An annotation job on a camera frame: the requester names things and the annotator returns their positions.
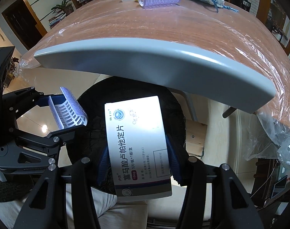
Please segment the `black coffee machine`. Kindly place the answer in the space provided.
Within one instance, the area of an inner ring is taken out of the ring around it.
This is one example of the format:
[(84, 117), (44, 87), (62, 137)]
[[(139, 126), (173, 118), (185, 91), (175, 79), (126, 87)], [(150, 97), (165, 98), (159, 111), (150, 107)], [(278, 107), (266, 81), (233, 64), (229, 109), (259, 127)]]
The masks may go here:
[(250, 11), (251, 2), (249, 2), (248, 0), (232, 0), (232, 1), (233, 1), (233, 4), (242, 8), (243, 10), (245, 10), (247, 12)]

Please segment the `potted green plant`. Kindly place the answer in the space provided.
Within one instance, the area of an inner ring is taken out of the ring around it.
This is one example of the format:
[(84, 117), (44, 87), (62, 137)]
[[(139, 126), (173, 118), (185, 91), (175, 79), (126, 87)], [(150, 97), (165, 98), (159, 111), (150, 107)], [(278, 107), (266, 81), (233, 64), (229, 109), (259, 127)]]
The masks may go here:
[(52, 12), (64, 12), (66, 15), (70, 15), (74, 12), (74, 8), (71, 3), (72, 0), (63, 0), (60, 4), (56, 4), (51, 8)]

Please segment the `white medicine box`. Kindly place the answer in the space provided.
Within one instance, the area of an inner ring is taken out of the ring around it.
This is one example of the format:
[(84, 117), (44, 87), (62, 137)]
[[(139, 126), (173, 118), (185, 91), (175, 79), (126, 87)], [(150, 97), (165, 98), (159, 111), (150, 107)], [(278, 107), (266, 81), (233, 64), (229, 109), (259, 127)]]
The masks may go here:
[(105, 104), (108, 153), (119, 201), (172, 195), (159, 102), (151, 96)]

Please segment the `stack of books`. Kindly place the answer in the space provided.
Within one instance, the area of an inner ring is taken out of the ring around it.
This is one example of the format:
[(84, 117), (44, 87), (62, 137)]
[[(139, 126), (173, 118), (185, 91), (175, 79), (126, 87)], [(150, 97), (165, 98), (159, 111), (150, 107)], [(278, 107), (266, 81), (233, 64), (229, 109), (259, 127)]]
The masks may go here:
[(52, 29), (53, 27), (55, 27), (65, 17), (66, 17), (66, 13), (60, 12), (55, 17), (52, 17), (51, 19), (49, 19), (49, 28)]

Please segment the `grey table edge trim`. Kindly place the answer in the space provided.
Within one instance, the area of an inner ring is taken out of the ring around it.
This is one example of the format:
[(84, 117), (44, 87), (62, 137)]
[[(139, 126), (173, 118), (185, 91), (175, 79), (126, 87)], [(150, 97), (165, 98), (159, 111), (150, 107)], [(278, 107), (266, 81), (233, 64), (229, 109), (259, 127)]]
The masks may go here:
[(201, 95), (254, 113), (275, 97), (273, 82), (225, 56), (175, 42), (98, 38), (38, 50), (45, 68), (107, 74)]

